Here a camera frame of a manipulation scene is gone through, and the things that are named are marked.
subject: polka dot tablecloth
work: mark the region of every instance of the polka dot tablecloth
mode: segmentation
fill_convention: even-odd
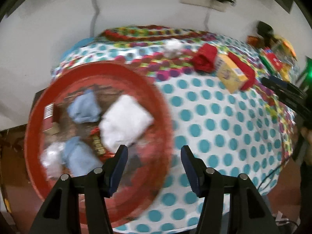
[[[197,73],[156,82],[171,107],[174,127],[172,167],[163,189],[140,218],[114,230],[122,233],[175,233],[195,228],[203,206],[191,191],[180,159],[180,149],[189,145],[193,154],[221,174],[246,173],[255,186],[281,161],[281,137],[277,119],[265,110],[255,91],[229,94],[213,76]],[[268,193],[279,172],[263,185]],[[229,211],[229,195],[223,212]]]

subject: blue object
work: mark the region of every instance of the blue object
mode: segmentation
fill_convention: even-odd
[[[101,109],[93,91],[88,89],[83,95],[76,97],[67,112],[75,123],[85,123],[98,121]]]
[[[87,46],[88,44],[92,43],[94,41],[94,38],[87,38],[87,39],[83,39],[80,40],[79,42],[77,42],[75,45],[72,46],[72,48],[66,50],[60,58],[60,62],[64,61],[66,59],[66,57],[74,52],[76,49]]]
[[[71,171],[73,177],[83,176],[103,163],[94,155],[92,149],[75,136],[65,142],[62,152],[65,166]]]

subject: brown floor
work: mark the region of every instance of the brown floor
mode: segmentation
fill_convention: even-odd
[[[7,141],[13,143],[24,133],[25,127],[22,127],[2,134]],[[12,217],[20,232],[26,234],[42,202],[28,180],[23,152],[3,147],[0,168],[2,187],[10,204]],[[297,221],[300,208],[299,187],[299,167],[294,162],[289,162],[281,171],[276,187],[268,194],[273,212],[281,211],[290,220]]]

